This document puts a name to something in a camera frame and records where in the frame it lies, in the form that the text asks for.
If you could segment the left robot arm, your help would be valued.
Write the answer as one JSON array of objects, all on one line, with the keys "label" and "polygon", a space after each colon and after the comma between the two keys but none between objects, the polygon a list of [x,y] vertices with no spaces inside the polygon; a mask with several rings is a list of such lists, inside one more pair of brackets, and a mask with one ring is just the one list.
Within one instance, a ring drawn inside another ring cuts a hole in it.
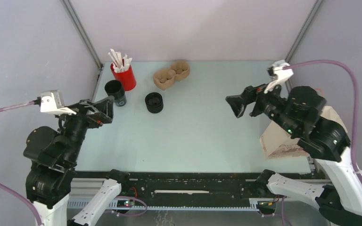
[{"label": "left robot arm", "polygon": [[26,196],[37,209],[41,225],[93,226],[115,197],[129,193],[129,174],[113,169],[91,201],[72,219],[67,218],[71,182],[86,132],[110,124],[113,105],[112,96],[68,106],[54,95],[41,97],[41,112],[54,115],[60,122],[59,130],[48,126],[33,130],[23,153],[32,162],[25,183]]}]

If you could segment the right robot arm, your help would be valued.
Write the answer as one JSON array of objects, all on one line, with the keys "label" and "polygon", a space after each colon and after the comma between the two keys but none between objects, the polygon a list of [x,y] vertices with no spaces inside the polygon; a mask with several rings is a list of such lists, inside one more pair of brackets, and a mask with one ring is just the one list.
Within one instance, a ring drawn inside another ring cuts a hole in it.
[{"label": "right robot arm", "polygon": [[308,86],[293,88],[287,98],[280,85],[265,92],[264,85],[248,86],[239,95],[227,96],[235,116],[243,116],[254,104],[250,116],[265,114],[286,131],[324,170],[331,184],[314,185],[264,170],[256,179],[258,195],[287,196],[316,208],[337,226],[362,226],[362,184],[350,159],[351,141],[343,126],[321,116],[326,99]]}]

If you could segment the stack of black cups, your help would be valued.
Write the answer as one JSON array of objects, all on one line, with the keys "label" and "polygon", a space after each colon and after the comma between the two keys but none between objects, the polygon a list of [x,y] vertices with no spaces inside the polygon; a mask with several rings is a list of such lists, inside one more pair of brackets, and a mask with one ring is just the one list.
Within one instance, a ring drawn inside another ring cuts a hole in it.
[{"label": "stack of black cups", "polygon": [[104,89],[108,96],[114,97],[114,104],[116,106],[121,107],[126,105],[125,90],[120,81],[111,80],[105,84]]}]

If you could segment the red cylindrical holder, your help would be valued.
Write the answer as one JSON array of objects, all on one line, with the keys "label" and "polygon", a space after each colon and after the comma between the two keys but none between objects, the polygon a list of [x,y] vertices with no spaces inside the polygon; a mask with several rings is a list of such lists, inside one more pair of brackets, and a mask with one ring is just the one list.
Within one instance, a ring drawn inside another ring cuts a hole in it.
[{"label": "red cylindrical holder", "polygon": [[111,72],[114,78],[121,82],[125,91],[130,91],[136,87],[136,79],[134,77],[132,66],[125,72],[116,73],[114,71],[114,64],[110,65]]}]

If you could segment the stack of black lids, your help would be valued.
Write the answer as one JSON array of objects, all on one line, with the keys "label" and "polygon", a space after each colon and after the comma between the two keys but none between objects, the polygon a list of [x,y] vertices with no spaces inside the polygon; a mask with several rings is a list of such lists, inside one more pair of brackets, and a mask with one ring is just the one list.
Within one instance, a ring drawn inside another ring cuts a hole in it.
[{"label": "stack of black lids", "polygon": [[147,94],[145,104],[150,113],[159,113],[164,107],[162,95],[157,92]]}]

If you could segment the beige paper bag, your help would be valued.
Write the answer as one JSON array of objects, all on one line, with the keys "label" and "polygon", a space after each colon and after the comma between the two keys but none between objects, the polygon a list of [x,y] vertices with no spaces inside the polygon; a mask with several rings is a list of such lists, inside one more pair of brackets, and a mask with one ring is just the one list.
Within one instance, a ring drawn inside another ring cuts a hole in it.
[{"label": "beige paper bag", "polygon": [[260,144],[267,159],[310,156],[336,162],[341,161],[342,153],[351,145],[344,123],[329,105],[323,108],[308,135],[308,139],[292,139],[289,133],[272,121],[261,135]]}]

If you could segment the brown pulp cup carrier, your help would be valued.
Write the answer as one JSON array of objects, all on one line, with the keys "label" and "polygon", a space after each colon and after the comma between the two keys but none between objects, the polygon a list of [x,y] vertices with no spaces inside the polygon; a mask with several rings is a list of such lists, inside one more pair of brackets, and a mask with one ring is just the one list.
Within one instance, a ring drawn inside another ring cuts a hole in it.
[{"label": "brown pulp cup carrier", "polygon": [[181,81],[190,75],[190,65],[187,61],[178,60],[169,68],[163,68],[153,74],[154,84],[161,90],[170,88],[176,81]]}]

